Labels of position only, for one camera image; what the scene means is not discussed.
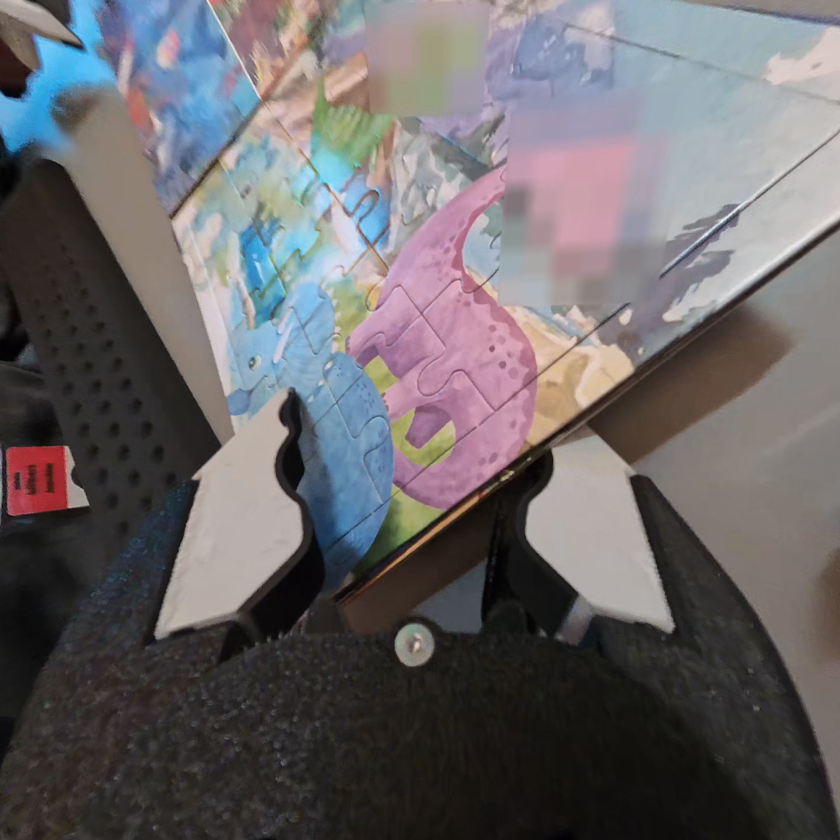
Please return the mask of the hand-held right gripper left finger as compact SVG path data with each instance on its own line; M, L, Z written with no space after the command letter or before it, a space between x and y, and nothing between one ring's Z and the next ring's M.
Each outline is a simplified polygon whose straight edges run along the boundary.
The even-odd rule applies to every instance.
M154 641L223 625L282 637L317 599L325 563L298 489L302 430L300 397L282 389L196 472Z

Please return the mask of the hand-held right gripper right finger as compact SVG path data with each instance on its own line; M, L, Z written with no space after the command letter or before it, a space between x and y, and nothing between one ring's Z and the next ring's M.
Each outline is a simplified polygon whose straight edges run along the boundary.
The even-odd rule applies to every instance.
M562 644L594 644L602 619L676 630L634 479L610 451L553 451L501 492L486 630Z

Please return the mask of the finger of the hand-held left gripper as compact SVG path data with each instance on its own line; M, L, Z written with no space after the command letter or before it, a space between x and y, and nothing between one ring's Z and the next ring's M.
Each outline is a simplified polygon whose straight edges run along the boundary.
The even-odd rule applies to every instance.
M70 29L69 2L1 1L1 38L28 69L40 69L35 36L84 51Z

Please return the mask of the colourful puzzle box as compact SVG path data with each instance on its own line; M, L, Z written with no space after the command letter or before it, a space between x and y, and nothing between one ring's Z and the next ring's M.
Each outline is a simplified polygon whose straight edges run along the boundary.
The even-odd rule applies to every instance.
M154 189L172 216L343 2L97 2L113 71Z

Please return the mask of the dinosaur puzzle tray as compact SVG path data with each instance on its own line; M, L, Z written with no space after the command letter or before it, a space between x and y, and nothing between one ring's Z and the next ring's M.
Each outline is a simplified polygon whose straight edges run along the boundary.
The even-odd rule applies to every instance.
M467 239L471 276L509 310L531 341L538 363L535 413L518 456L456 506L441 512L398 502L350 585L371 565L402 553L418 535L504 468L583 416L626 384L652 352L706 317L738 285L734 257L713 243L737 226L740 206L786 165L804 158L812 140L834 127L828 105L769 79L750 79L701 59L636 45L631 25L669 22L700 36L699 7L667 2L485 2L489 42L483 102L477 115L419 117L370 110L364 55L363 2L343 2L320 48L307 48L222 150L174 216L175 235L203 310L229 398L241 385L231 337L241 322L256 326L258 289L286 292L297 281L339 283L364 308L407 240L480 177L504 165L518 111L575 104L607 93L669 95L648 116L688 122L677 132L674 162L686 195L668 223L665 273L638 302L622 307L583 302L504 306L499 279L504 197L485 211Z

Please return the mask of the grey desk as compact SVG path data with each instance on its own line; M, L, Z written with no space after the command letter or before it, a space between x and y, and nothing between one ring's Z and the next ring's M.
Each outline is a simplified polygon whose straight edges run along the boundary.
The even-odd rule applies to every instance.
M209 341L115 91L70 130L68 169L221 443ZM591 423L649 476L746 595L811 717L838 796L838 233Z

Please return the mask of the red printed card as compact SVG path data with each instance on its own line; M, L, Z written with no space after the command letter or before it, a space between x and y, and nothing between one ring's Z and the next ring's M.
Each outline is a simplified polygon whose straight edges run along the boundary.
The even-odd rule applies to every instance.
M89 507L75 478L67 446L10 447L3 450L3 504L11 518Z

